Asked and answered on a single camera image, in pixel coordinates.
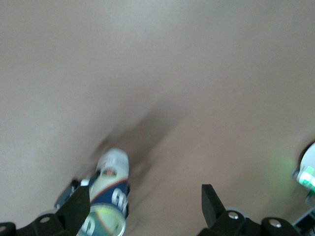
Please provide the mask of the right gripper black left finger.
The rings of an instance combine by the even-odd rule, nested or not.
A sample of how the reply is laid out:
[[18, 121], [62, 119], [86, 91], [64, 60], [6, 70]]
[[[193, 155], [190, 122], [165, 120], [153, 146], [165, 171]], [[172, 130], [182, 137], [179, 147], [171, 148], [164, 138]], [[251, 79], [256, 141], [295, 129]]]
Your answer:
[[80, 186], [55, 213], [44, 214], [17, 229], [12, 222], [0, 224], [2, 236], [75, 236], [90, 213], [89, 187]]

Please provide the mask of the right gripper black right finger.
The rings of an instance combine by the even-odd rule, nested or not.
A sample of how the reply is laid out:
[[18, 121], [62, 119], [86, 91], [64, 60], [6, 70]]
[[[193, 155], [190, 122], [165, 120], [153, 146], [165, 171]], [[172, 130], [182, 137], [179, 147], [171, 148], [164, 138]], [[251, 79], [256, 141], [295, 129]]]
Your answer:
[[207, 227], [200, 236], [299, 236], [300, 233], [288, 221], [266, 217], [260, 224], [238, 211], [223, 206], [213, 186], [201, 186], [202, 212]]

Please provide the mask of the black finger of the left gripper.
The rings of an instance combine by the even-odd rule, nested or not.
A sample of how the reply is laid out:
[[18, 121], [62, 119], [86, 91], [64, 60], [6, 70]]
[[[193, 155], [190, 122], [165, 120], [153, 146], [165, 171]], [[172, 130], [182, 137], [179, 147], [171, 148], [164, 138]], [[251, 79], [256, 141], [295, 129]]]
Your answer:
[[89, 186], [88, 180], [73, 179], [55, 201], [54, 208], [60, 209], [67, 199], [79, 188]]
[[126, 213], [125, 218], [129, 216], [129, 201], [128, 201], [128, 195], [130, 193], [130, 184], [127, 185], [127, 192], [126, 192]]

